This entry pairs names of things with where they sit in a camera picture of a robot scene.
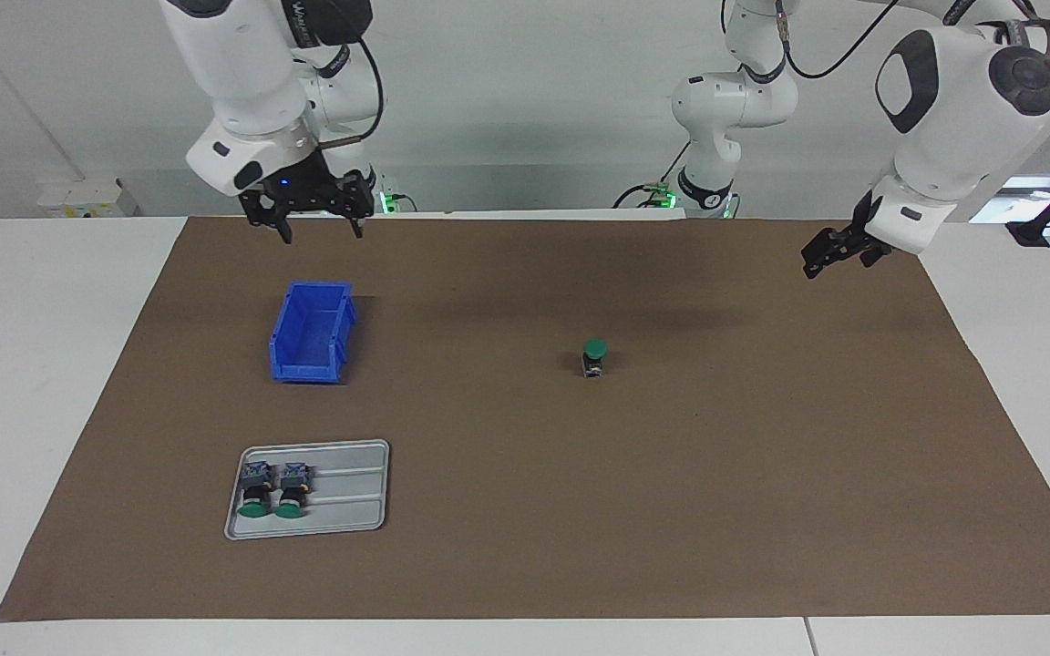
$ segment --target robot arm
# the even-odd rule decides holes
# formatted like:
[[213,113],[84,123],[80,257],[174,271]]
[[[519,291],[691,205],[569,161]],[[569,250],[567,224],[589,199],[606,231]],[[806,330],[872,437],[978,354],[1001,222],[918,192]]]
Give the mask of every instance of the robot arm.
[[[704,209],[729,194],[740,162],[729,130],[783,123],[797,103],[784,55],[799,0],[733,4],[727,45],[740,70],[684,80],[673,98],[675,120],[691,134],[679,187]],[[1026,0],[896,4],[944,25],[909,34],[883,64],[876,94],[903,142],[853,224],[825,229],[805,247],[810,278],[854,256],[872,266],[894,248],[921,252],[959,200],[1022,150],[1050,114],[1050,21]]]
[[[796,13],[797,4],[782,3],[784,17]],[[672,96],[675,120],[691,135],[687,166],[676,183],[706,211],[720,208],[740,166],[740,144],[729,139],[730,129],[779,125],[797,108],[797,83],[782,66],[776,0],[735,0],[734,5],[727,45],[740,70],[692,76]]]
[[1046,126],[1050,22],[1003,4],[1004,21],[917,30],[888,55],[875,91],[904,136],[849,226],[822,230],[801,251],[808,278],[855,256],[868,267],[895,248],[922,252],[960,200]]
[[[287,242],[292,211],[336,213],[361,236],[376,176],[362,139],[342,124],[378,113],[377,83],[363,80],[365,63],[350,45],[371,22],[370,0],[160,3],[212,99],[213,121],[186,156],[193,171],[238,196],[251,225],[274,228]],[[345,152],[324,152],[324,141]]]

